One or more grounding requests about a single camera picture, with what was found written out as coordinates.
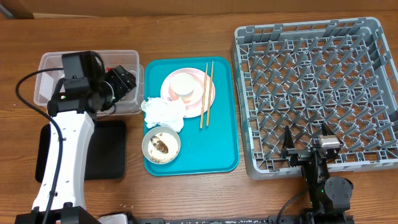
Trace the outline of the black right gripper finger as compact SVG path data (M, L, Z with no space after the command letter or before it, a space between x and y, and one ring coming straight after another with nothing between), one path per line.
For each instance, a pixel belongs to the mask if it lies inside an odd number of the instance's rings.
M292 133L289 126L284 128L284 137L283 137L283 145L282 151L287 151L290 149L295 149L294 142L292 139Z
M321 125L322 128L322 136L329 136L329 135L335 135L334 132L328 127L328 125L323 122Z

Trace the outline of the white napkin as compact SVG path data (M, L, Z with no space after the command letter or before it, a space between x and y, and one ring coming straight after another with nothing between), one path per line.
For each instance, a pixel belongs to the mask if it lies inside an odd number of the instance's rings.
M148 98L141 103L141 109L145 113L144 121L147 128L164 126L179 133L184 126L186 106L181 99L167 101L163 98Z

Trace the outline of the grey small bowl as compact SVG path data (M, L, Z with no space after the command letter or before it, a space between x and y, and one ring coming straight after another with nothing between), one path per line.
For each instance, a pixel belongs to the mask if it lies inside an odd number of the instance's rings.
M142 152L143 152L143 154L144 154L144 157L145 157L148 161L150 161L151 163L153 163L153 164L158 164L158 163L156 163L155 161L152 160L152 158L150 157L150 155L149 155L149 153L148 153L147 148L148 148L148 143L149 143L150 137L153 136L153 135L155 135L155 134L158 134L158 133L169 133L169 134L173 135L173 136L177 139L177 141L178 141L178 146L179 146L179 151L178 151L178 153L180 152L180 148L181 148L181 141L180 141L179 135L178 135L173 129L170 129L170 128L168 128L168 127L156 127L156 128L151 129L151 130L144 136L144 139L142 140Z

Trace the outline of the cream white cup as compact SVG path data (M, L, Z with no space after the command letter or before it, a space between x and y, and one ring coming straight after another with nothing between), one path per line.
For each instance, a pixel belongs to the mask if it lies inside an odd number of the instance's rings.
M171 79L170 87L178 96L189 96L193 92L194 81L189 73L178 73Z

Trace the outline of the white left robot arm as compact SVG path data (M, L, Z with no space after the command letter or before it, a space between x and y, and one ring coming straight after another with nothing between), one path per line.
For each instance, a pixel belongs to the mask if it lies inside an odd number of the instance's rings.
M60 79L38 112L50 121L53 136L44 178L32 210L16 216L16 223L98 223L85 208L84 180L88 146L98 111L116 100L122 84L108 81L102 66L61 67Z

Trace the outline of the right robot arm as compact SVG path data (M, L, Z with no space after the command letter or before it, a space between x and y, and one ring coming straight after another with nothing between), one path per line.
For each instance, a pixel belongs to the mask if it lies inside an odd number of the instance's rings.
M350 209L354 185L346 178L332 177L328 170L328 161L337 158L342 146L343 141L322 123L317 142L309 149L296 149L290 128L285 127L281 156L289 159L290 166L301 167L307 187L284 204L276 223L354 223L354 218L345 214ZM283 216L287 206L305 193L309 193L311 207L294 217Z

